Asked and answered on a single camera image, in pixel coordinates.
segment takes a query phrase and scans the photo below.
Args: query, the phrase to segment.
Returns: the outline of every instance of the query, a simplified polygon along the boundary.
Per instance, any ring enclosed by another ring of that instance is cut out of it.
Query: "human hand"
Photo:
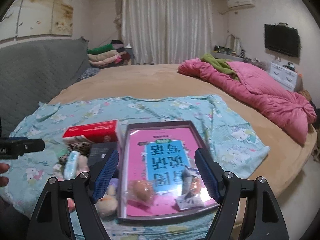
[[[6,163],[0,163],[0,174],[8,171],[10,166]],[[0,187],[7,186],[9,179],[6,177],[0,177]]]

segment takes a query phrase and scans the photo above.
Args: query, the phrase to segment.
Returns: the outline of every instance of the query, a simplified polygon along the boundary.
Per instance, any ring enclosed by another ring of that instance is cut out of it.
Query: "beige bed sheet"
[[[317,134],[313,126],[309,127],[307,141],[304,147],[301,147],[253,108],[207,82],[178,74],[178,66],[133,65],[102,69],[96,76],[61,91],[50,103],[123,96],[153,99],[217,94],[232,110],[250,122],[261,141],[270,147],[268,156],[250,179],[264,176],[278,197],[297,176],[314,150]],[[238,216],[236,224],[241,223],[244,208],[245,199],[242,199],[241,215]]]

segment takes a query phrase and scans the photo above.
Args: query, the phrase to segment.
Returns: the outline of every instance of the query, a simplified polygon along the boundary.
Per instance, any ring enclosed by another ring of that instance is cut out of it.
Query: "green folded blanket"
[[[239,81],[239,78],[237,76],[237,73],[230,68],[230,66],[226,63],[227,61],[232,60],[226,60],[223,58],[215,59],[211,54],[206,53],[201,58],[202,61],[209,63],[212,65],[217,71],[220,73],[224,73],[229,75],[232,79]]]
[[[107,52],[110,50],[114,50],[114,48],[113,48],[112,44],[107,44],[107,45],[104,45],[99,48],[87,49],[87,53],[92,54],[92,55],[98,55],[98,54],[101,54],[101,53],[104,53],[104,52]]]

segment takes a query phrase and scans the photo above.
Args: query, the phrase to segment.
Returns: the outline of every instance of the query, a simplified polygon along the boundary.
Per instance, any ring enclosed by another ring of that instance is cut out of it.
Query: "white dresser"
[[[271,63],[269,75],[279,82],[283,88],[291,92],[300,90],[302,78],[290,69]]]

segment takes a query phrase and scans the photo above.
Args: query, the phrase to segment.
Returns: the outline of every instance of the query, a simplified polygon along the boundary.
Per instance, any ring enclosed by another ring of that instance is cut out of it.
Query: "red and white tissue box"
[[[122,145],[123,138],[118,120],[112,120],[69,127],[62,140],[67,145],[79,142],[119,142]]]

